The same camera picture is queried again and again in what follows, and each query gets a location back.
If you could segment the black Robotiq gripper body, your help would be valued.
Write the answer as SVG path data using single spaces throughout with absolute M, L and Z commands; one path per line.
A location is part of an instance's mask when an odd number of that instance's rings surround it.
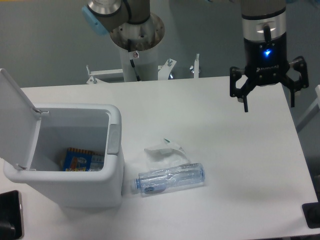
M 287 34 L 267 43 L 244 39 L 245 75 L 247 83 L 254 86 L 275 85 L 281 82 L 289 70 L 287 60 Z

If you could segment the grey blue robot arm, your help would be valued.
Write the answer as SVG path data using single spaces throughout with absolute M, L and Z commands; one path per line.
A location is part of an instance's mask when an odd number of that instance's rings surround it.
M 287 59 L 286 2 L 243 0 L 240 7 L 246 65 L 230 68 L 230 96 L 247 105 L 248 94 L 257 86 L 281 83 L 291 96 L 307 88 L 305 59 Z M 109 34 L 130 54 L 133 70 L 138 53 L 154 48 L 165 34 L 164 24 L 151 12 L 148 0 L 90 0 L 81 11 L 94 32 Z

